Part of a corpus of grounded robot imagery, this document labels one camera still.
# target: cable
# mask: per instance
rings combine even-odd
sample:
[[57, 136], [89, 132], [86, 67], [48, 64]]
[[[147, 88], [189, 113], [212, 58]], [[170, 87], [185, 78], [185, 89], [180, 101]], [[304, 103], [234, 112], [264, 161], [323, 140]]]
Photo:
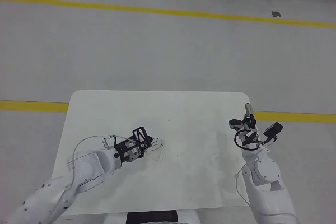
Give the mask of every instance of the cable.
[[241, 132], [249, 132], [249, 130], [238, 130], [236, 133], [235, 133], [235, 136], [234, 136], [234, 143], [236, 146], [238, 146], [239, 148], [241, 148], [242, 150], [248, 150], [248, 151], [255, 151], [255, 150], [258, 150], [259, 149], [259, 146], [256, 147], [256, 148], [246, 148], [246, 147], [243, 147], [243, 146], [239, 146], [239, 144], [236, 142], [236, 137], [238, 134], [240, 134]]
[[107, 137], [107, 139], [110, 139], [110, 138], [115, 138], [115, 139], [116, 139], [116, 138], [122, 138], [122, 139], [126, 139], [126, 140], [129, 140], [129, 141], [135, 143], [135, 141], [132, 140], [132, 139], [125, 138], [125, 137], [122, 137], [122, 136], [116, 136], [116, 135], [114, 135], [114, 134], [113, 134], [113, 135], [103, 135], [103, 136], [90, 136], [90, 137], [84, 138], [84, 139], [82, 139], [81, 141], [79, 141], [79, 143], [76, 145], [76, 147], [74, 148], [73, 153], [72, 153], [72, 180], [71, 180], [70, 186], [69, 186], [69, 188], [65, 188], [65, 190], [62, 192], [62, 194], [61, 194], [59, 200], [57, 201], [55, 207], [51, 210], [51, 213], [50, 213], [50, 215], [49, 215], [48, 218], [50, 218], [51, 214], [54, 212], [54, 210], [56, 209], [57, 205], [60, 203], [60, 201], [61, 201], [61, 199], [62, 199], [62, 196], [65, 194], [65, 192], [68, 191], [68, 190], [71, 190], [71, 188], [72, 188], [72, 185], [73, 185], [73, 182], [74, 182], [74, 177], [75, 177], [75, 171], [74, 171], [74, 170], [75, 170], [75, 167], [74, 167], [74, 154], [76, 153], [76, 149], [77, 149], [77, 147], [78, 147], [83, 141], [85, 141], [85, 140], [87, 140], [87, 139], [90, 139], [90, 138], [95, 138], [95, 137]]
[[237, 188], [237, 178], [239, 177], [239, 173], [242, 171], [242, 169], [246, 166], [246, 164], [244, 164], [241, 169], [239, 170], [239, 172], [237, 174], [234, 175], [235, 177], [235, 188], [236, 188], [236, 191], [238, 193], [238, 195], [244, 200], [244, 202], [250, 207], [251, 210], [254, 210], [255, 212], [259, 213], [260, 215], [262, 216], [281, 216], [281, 215], [286, 215], [286, 216], [293, 216], [297, 223], [300, 224], [300, 221], [298, 220], [298, 218], [294, 215], [294, 214], [291, 214], [291, 213], [276, 213], [276, 214], [262, 214], [261, 212], [259, 212], [258, 210], [256, 210], [255, 208], [253, 208], [249, 202], [247, 202], [247, 200], [240, 194], [238, 188]]
[[157, 150], [157, 149], [159, 149], [160, 147], [163, 146], [163, 144], [157, 143], [157, 144], [151, 145], [150, 148], [152, 148], [153, 146], [157, 146], [157, 145], [160, 145], [160, 146], [158, 146], [158, 147], [155, 148], [154, 150]]

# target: white cable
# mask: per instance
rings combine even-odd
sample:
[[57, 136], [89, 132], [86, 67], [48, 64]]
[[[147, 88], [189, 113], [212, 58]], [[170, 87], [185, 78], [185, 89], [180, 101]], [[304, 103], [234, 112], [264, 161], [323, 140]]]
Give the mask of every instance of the white cable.
[[65, 188], [65, 190], [62, 192], [62, 194], [61, 194], [59, 200], [57, 201], [57, 204], [55, 205], [55, 207], [54, 207], [54, 208], [52, 209], [52, 211], [50, 212], [50, 215], [49, 215], [48, 218], [50, 218], [51, 214], [54, 212], [54, 210], [56, 209], [57, 205], [60, 203], [60, 201], [61, 201], [61, 199], [62, 199], [62, 196], [65, 194], [65, 192], [68, 191], [68, 190], [70, 190], [70, 189], [72, 188], [72, 185], [73, 185], [73, 182], [74, 182], [74, 175], [75, 175], [75, 173], [74, 173], [74, 170], [75, 170], [75, 167], [74, 167], [74, 154], [76, 153], [76, 149], [77, 149], [77, 147], [78, 147], [83, 141], [85, 141], [85, 140], [87, 140], [87, 139], [90, 139], [90, 138], [95, 138], [95, 137], [107, 137], [107, 139], [117, 137], [117, 138], [122, 138], [122, 139], [129, 140], [129, 141], [135, 143], [134, 140], [131, 140], [131, 139], [129, 139], [129, 138], [125, 138], [125, 137], [122, 137], [122, 136], [116, 136], [116, 135], [114, 135], [114, 134], [112, 134], [112, 135], [103, 135], [103, 136], [90, 136], [90, 137], [84, 138], [84, 139], [82, 139], [81, 141], [79, 141], [79, 143], [76, 145], [76, 147], [74, 148], [73, 153], [72, 153], [72, 180], [71, 180], [70, 186], [69, 186], [69, 188]]
[[239, 170], [239, 172], [237, 174], [234, 175], [235, 177], [235, 187], [236, 187], [236, 191], [237, 193], [239, 194], [239, 196], [244, 200], [244, 202], [250, 207], [251, 210], [254, 210], [255, 212], [259, 213], [260, 215], [262, 216], [281, 216], [281, 215], [287, 215], [287, 216], [294, 216], [294, 218], [296, 219], [297, 223], [300, 224], [300, 221], [298, 220], [298, 218], [294, 215], [294, 214], [291, 214], [291, 213], [276, 213], [276, 214], [262, 214], [261, 212], [259, 212], [258, 210], [256, 210], [255, 208], [253, 208], [249, 202], [247, 202], [247, 200], [240, 194], [238, 188], [237, 188], [237, 178], [239, 177], [239, 173], [242, 171], [242, 169], [246, 166], [246, 164], [244, 164], [241, 169]]

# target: white tabletop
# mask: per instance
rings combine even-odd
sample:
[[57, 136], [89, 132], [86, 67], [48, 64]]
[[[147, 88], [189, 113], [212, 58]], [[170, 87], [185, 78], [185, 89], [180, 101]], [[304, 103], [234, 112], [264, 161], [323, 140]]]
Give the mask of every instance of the white tabletop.
[[[241, 92], [75, 92], [53, 178], [68, 173], [66, 159], [85, 137], [129, 137], [143, 126], [165, 144], [144, 158], [123, 163], [104, 183], [78, 195], [64, 215], [245, 205], [234, 179], [244, 160], [228, 122], [244, 117], [247, 102]], [[103, 148], [101, 140], [89, 139], [78, 151]], [[246, 196], [241, 178], [238, 185]]]

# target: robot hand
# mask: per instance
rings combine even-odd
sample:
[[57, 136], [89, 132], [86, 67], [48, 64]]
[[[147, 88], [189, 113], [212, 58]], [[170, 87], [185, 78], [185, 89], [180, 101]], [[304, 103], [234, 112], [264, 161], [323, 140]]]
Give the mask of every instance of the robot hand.
[[[93, 137], [83, 139], [78, 145]], [[153, 138], [140, 127], [133, 135], [116, 144], [120, 136], [114, 138], [114, 146], [109, 147], [106, 138], [104, 149], [88, 150], [78, 153], [75, 147], [72, 157], [67, 161], [69, 175], [51, 179], [35, 193], [22, 202], [3, 223], [5, 224], [51, 224], [75, 201], [77, 194], [86, 192], [104, 182], [108, 174], [121, 168], [122, 163], [132, 162], [144, 157], [145, 151], [152, 146]]]
[[[245, 110], [243, 120], [229, 121], [230, 128], [236, 130], [235, 144], [242, 149], [242, 156], [246, 161], [246, 165], [240, 171], [250, 204], [243, 199], [250, 206], [257, 223], [298, 223], [289, 192], [281, 179], [280, 168], [267, 155], [270, 150], [266, 146], [270, 145], [272, 140], [277, 140], [276, 135], [283, 127], [275, 122], [264, 132], [267, 139], [261, 141], [253, 108], [246, 104]], [[236, 137], [241, 140], [241, 145], [236, 142]], [[258, 188], [263, 185], [270, 185], [270, 190]]]

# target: black object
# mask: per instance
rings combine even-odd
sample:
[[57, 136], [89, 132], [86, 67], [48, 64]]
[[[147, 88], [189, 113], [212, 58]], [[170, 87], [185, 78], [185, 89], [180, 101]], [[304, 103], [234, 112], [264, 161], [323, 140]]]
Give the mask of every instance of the black object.
[[272, 11], [271, 14], [273, 15], [273, 17], [281, 17], [280, 12]]
[[129, 153], [126, 152], [136, 149], [134, 155], [137, 156], [139, 154], [137, 158], [142, 158], [146, 149], [152, 145], [153, 138], [147, 134], [144, 127], [137, 128], [132, 133], [133, 135], [128, 139], [135, 142], [124, 140], [114, 146], [121, 158], [121, 163], [131, 161]]
[[177, 211], [129, 212], [125, 223], [142, 224], [149, 222], [178, 222]]
[[268, 138], [276, 138], [276, 135], [281, 132], [282, 128], [283, 127], [281, 124], [275, 122], [273, 125], [265, 130], [264, 135]]
[[239, 148], [241, 148], [242, 150], [248, 150], [248, 151], [255, 151], [255, 150], [258, 150], [259, 149], [259, 146], [255, 147], [255, 148], [246, 148], [244, 146], [246, 146], [247, 144], [251, 144], [251, 143], [259, 143], [259, 141], [257, 140], [257, 134], [256, 133], [253, 133], [255, 134], [255, 139], [252, 139], [252, 140], [249, 140], [249, 141], [242, 141], [242, 146], [239, 146], [239, 144], [236, 142], [236, 137], [238, 136], [238, 134], [240, 134], [241, 132], [250, 132], [249, 130], [238, 130], [236, 133], [235, 133], [235, 136], [234, 136], [234, 143], [236, 146], [238, 146]]

